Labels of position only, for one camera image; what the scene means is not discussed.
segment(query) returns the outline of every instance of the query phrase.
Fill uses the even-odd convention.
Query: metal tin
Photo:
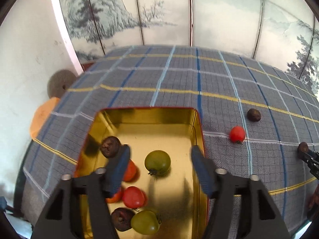
[[[193,108],[120,108],[105,109],[97,114],[79,157],[76,176],[88,175],[107,164],[99,151],[107,136],[117,136],[131,148],[131,159],[139,169],[133,182],[122,182],[124,188],[136,186],[148,196],[143,209],[156,211],[162,224],[155,235],[141,235],[130,229],[118,232],[126,238],[202,238],[207,222],[207,197],[200,189],[192,168],[190,148],[198,145],[204,151],[199,114]],[[144,159],[153,150],[164,150],[171,158],[165,175],[148,175]],[[125,207],[123,202],[108,205],[110,212]],[[84,234],[92,238],[87,199],[82,196],[81,213]]]

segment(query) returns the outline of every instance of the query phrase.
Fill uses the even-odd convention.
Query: bolt
[[[95,170],[95,173],[96,173],[96,174],[103,174],[103,173],[105,173],[105,172],[106,172],[106,169],[103,168],[103,167],[102,167],[102,168],[98,168],[98,169]]]
[[[258,176],[257,175],[255,175],[255,174],[253,174],[253,175],[251,175],[250,176],[250,179],[252,180],[252,181],[259,181],[259,178],[258,178]]]
[[[216,173],[218,174],[226,174],[227,173],[227,170],[223,169],[223,168],[217,168],[215,170]]]
[[[72,178],[72,175],[71,175],[71,174],[64,174],[64,175],[62,175],[61,180],[63,180],[63,181],[68,181],[68,180],[70,180],[71,178]]]

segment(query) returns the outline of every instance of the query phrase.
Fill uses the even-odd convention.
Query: light blue stripe
[[[128,49],[124,55],[122,55],[112,66],[111,68],[109,69],[109,71],[107,71],[101,78],[100,80],[94,85],[94,88],[98,87],[102,82],[103,80],[108,76],[108,74],[112,71],[114,71],[117,67],[117,65],[122,61],[122,59],[127,55],[129,54],[132,50],[133,50],[134,46],[130,47],[130,49]],[[84,98],[84,100],[81,102],[81,104],[79,105],[79,107],[77,108],[77,110],[75,111],[74,115],[75,117],[72,118],[70,120],[70,122],[68,123],[68,125],[66,126],[66,128],[64,129],[64,132],[62,133],[62,135],[60,136],[59,140],[58,140],[58,143],[55,147],[55,149],[58,149],[58,146],[61,144],[62,140],[64,139],[68,129],[73,125],[73,122],[76,118],[76,115],[81,111],[82,107],[84,106],[84,104],[86,103],[86,101],[90,98],[91,94],[93,93],[94,89],[92,91],[90,91],[86,97]],[[54,161],[52,159],[51,161],[51,164],[50,164],[50,169],[49,169],[49,172],[48,172],[48,175],[47,175],[47,179],[46,179],[46,182],[45,182],[45,186],[48,186],[48,183],[49,183],[49,180],[51,178],[51,175],[52,175],[52,171],[50,172],[50,170],[52,169],[52,166],[54,164]]]
[[[250,176],[251,174],[253,174],[253,156],[252,156],[252,153],[251,153],[250,143],[248,142],[248,139],[249,139],[248,128],[247,128],[247,124],[246,124],[244,111],[242,109],[242,105],[241,105],[241,102],[240,102],[240,97],[238,95],[238,91],[237,91],[236,85],[235,85],[234,80],[232,78],[232,74],[230,73],[229,68],[228,68],[228,66],[227,66],[227,64],[226,64],[226,62],[224,60],[224,57],[223,57],[223,55],[221,54],[221,52],[219,50],[218,50],[218,53],[219,53],[219,55],[221,57],[221,60],[223,60],[224,66],[225,66],[226,71],[227,71],[227,73],[229,75],[229,78],[230,78],[230,82],[231,82],[232,87],[234,89],[235,96],[238,99],[238,106],[239,106],[239,111],[240,111],[240,114],[241,114],[241,120],[242,120],[242,124],[244,126],[244,129],[246,131],[246,138],[247,138],[246,144],[247,144],[247,150],[248,150],[248,164],[249,164],[248,174]]]
[[[164,70],[163,70],[163,72],[162,72],[162,74],[161,74],[161,76],[160,76],[160,78],[159,78],[159,80],[158,80],[158,82],[157,82],[156,91],[154,92],[153,97],[152,97],[152,100],[151,100],[151,103],[150,103],[150,106],[151,106],[151,107],[154,107],[154,105],[155,105],[157,96],[158,96],[158,94],[159,94],[159,92],[160,92],[160,87],[161,87],[161,85],[162,85],[162,81],[163,81],[164,78],[165,78],[166,72],[167,72],[167,70],[168,70],[168,68],[169,68],[169,64],[171,63],[173,54],[174,54],[174,52],[175,52],[175,47],[176,47],[176,46],[174,45],[173,48],[172,48],[172,50],[171,50],[171,53],[169,54],[169,57],[168,57],[168,59],[167,59],[167,61],[166,61]]]

